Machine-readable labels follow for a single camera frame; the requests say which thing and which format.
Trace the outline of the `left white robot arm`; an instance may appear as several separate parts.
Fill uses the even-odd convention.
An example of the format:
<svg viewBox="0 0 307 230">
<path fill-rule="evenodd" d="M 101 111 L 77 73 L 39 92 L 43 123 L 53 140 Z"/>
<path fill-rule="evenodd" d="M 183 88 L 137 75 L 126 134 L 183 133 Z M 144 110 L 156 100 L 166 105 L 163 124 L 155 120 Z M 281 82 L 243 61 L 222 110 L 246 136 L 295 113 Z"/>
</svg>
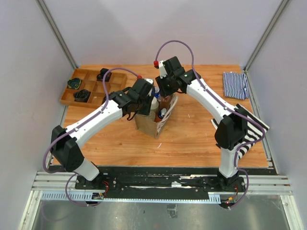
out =
<svg viewBox="0 0 307 230">
<path fill-rule="evenodd" d="M 51 154 L 67 172 L 74 172 L 86 179 L 91 189 L 102 186 L 103 178 L 99 169 L 81 151 L 82 146 L 97 132 L 112 122 L 128 116 L 132 120 L 136 114 L 148 115 L 154 96 L 154 81 L 139 78 L 134 85 L 111 92 L 106 101 L 80 121 L 52 131 Z"/>
</svg>

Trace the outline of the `wooden compartment tray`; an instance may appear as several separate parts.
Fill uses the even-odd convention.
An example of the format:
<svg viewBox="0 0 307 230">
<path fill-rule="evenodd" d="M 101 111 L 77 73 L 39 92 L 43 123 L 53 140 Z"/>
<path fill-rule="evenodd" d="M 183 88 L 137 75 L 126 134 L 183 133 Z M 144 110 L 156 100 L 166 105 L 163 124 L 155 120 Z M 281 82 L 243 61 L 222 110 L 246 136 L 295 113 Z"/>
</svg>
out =
<svg viewBox="0 0 307 230">
<path fill-rule="evenodd" d="M 82 84 L 78 90 L 66 89 L 64 90 L 60 102 L 64 105 L 79 106 L 86 108 L 98 108 L 102 105 L 106 93 L 123 90 L 126 87 L 127 75 L 125 73 L 112 72 L 109 82 L 106 82 L 106 88 L 103 87 L 102 81 L 97 81 L 96 76 L 100 70 L 89 69 L 75 69 L 72 78 L 80 78 Z M 82 89 L 91 92 L 90 97 L 86 103 L 75 102 L 73 94 Z"/>
</svg>

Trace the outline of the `clear bottle pink cap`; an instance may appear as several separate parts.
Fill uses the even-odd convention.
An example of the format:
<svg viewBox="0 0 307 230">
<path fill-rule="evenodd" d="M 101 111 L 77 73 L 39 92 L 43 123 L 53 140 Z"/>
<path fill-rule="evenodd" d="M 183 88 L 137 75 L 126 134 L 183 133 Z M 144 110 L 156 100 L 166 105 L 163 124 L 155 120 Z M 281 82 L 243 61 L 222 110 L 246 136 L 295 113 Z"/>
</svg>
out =
<svg viewBox="0 0 307 230">
<path fill-rule="evenodd" d="M 164 108 L 168 110 L 170 107 L 170 102 L 172 100 L 172 97 L 173 95 L 166 96 L 166 97 L 160 96 L 159 97 L 159 110 L 162 110 Z"/>
</svg>

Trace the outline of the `canvas tote bag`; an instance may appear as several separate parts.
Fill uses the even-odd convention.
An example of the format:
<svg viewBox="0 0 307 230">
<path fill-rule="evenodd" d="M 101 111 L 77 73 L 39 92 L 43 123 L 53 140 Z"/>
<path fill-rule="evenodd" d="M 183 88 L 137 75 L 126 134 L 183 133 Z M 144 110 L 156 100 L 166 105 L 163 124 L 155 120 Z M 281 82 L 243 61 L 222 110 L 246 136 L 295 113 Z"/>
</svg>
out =
<svg viewBox="0 0 307 230">
<path fill-rule="evenodd" d="M 168 103 L 169 107 L 166 110 L 166 115 L 163 117 L 161 121 L 155 122 L 155 117 L 156 113 L 150 112 L 149 116 L 145 115 L 136 115 L 134 120 L 136 124 L 136 128 L 141 131 L 144 134 L 147 134 L 155 139 L 158 139 L 168 121 L 170 118 L 175 105 L 177 104 L 178 101 L 178 96 L 172 95 L 170 98 L 170 102 Z"/>
</svg>

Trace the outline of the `orange spray bottle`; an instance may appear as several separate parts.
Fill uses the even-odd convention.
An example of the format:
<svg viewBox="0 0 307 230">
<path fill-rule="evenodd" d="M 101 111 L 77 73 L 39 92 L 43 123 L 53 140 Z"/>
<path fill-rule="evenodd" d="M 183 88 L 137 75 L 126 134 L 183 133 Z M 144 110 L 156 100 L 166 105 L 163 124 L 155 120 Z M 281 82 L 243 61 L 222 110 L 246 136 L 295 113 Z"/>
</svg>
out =
<svg viewBox="0 0 307 230">
<path fill-rule="evenodd" d="M 155 86 L 154 88 L 154 97 L 158 100 L 161 101 L 161 96 L 160 96 L 160 89 L 158 86 Z"/>
<path fill-rule="evenodd" d="M 164 116 L 166 115 L 166 113 L 167 113 L 167 109 L 166 109 L 166 108 L 160 109 L 160 110 L 157 112 L 154 121 L 155 121 L 156 123 L 162 121 L 162 119 L 164 118 Z"/>
</svg>

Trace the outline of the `black white striped cloth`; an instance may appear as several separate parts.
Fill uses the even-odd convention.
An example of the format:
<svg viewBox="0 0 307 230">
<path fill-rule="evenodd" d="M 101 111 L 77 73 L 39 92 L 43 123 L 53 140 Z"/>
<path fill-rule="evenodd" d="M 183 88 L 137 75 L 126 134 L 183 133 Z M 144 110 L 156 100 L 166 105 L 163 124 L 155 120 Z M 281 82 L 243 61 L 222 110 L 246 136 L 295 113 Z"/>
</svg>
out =
<svg viewBox="0 0 307 230">
<path fill-rule="evenodd" d="M 239 103 L 232 110 L 244 118 L 218 105 L 211 122 L 217 147 L 237 152 L 240 160 L 270 128 Z"/>
</svg>

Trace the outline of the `small black rolled belt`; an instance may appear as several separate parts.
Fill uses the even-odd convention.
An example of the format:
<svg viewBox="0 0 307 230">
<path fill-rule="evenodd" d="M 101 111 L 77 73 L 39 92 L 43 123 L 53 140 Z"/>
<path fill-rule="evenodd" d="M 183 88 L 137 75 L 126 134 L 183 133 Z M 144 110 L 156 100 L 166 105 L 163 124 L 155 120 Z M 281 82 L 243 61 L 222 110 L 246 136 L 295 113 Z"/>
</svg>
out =
<svg viewBox="0 0 307 230">
<path fill-rule="evenodd" d="M 97 81 L 103 81 L 103 77 L 105 76 L 105 74 L 106 74 L 105 82 L 109 82 L 111 75 L 112 75 L 112 72 L 109 71 L 109 69 L 106 69 L 106 68 L 102 68 L 100 70 L 99 74 L 96 76 L 96 80 Z"/>
</svg>

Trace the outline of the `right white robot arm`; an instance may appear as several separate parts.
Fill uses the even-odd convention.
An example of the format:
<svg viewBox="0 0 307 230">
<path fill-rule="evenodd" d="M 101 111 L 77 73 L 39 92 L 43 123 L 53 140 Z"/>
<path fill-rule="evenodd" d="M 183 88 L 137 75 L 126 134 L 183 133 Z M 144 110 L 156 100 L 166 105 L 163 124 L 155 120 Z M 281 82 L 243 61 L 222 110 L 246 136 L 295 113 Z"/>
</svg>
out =
<svg viewBox="0 0 307 230">
<path fill-rule="evenodd" d="M 153 62 L 159 70 L 156 82 L 163 97 L 185 93 L 196 99 L 215 119 L 214 138 L 221 150 L 221 163 L 217 173 L 218 188 L 224 192 L 234 187 L 238 178 L 236 149 L 247 134 L 247 121 L 241 109 L 227 103 L 206 85 L 195 69 L 185 71 L 177 57 Z"/>
</svg>

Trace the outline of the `orange spray bottle front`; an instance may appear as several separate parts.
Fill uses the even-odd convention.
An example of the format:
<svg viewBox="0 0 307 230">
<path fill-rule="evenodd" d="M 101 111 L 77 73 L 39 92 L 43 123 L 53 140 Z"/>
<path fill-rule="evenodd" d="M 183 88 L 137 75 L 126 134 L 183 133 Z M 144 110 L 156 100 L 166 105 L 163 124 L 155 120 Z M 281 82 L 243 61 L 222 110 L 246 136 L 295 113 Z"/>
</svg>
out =
<svg viewBox="0 0 307 230">
<path fill-rule="evenodd" d="M 156 123 L 162 121 L 162 119 L 164 118 L 164 116 L 166 115 L 166 113 L 167 113 L 167 109 L 166 109 L 166 108 L 160 109 L 160 110 L 157 112 L 154 121 L 155 121 Z"/>
</svg>

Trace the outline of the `green patterned rolled belt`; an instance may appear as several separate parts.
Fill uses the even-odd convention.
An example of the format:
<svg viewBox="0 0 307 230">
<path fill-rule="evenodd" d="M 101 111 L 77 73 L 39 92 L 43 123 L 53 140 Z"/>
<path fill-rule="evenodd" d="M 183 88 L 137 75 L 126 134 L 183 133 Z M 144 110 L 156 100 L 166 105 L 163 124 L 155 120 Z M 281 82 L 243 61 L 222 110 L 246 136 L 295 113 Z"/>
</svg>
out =
<svg viewBox="0 0 307 230">
<path fill-rule="evenodd" d="M 80 78 L 72 78 L 67 81 L 67 88 L 78 90 L 82 84 L 82 80 Z"/>
</svg>

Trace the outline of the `orange spray bottle back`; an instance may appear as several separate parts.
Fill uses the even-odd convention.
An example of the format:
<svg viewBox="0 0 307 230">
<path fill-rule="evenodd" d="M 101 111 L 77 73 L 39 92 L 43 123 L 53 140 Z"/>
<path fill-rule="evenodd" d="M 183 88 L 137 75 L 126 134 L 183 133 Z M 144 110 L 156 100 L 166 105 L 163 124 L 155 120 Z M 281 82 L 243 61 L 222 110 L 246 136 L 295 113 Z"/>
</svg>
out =
<svg viewBox="0 0 307 230">
<path fill-rule="evenodd" d="M 154 88 L 154 97 L 158 100 L 161 101 L 161 96 L 160 96 L 160 89 L 158 86 L 155 86 Z"/>
</svg>

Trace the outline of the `blue white striped cloth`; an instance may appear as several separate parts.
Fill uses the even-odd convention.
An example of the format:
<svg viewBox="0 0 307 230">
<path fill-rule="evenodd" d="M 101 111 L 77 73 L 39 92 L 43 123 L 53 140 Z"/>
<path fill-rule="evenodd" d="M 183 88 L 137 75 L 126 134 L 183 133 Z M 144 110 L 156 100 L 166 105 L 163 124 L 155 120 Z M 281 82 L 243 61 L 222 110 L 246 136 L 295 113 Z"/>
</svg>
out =
<svg viewBox="0 0 307 230">
<path fill-rule="evenodd" d="M 223 73 L 224 97 L 245 100 L 249 98 L 248 79 L 245 73 Z"/>
</svg>

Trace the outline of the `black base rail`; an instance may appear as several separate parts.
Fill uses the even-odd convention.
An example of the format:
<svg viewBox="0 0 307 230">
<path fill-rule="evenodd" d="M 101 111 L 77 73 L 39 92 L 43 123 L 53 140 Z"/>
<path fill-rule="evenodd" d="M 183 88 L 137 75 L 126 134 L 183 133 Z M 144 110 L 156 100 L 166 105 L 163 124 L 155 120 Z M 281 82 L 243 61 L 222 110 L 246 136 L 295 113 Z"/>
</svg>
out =
<svg viewBox="0 0 307 230">
<path fill-rule="evenodd" d="M 108 189 L 108 198 L 207 199 L 210 192 L 245 192 L 243 177 L 222 178 L 217 168 L 100 166 L 92 181 L 77 176 L 75 189 Z"/>
</svg>

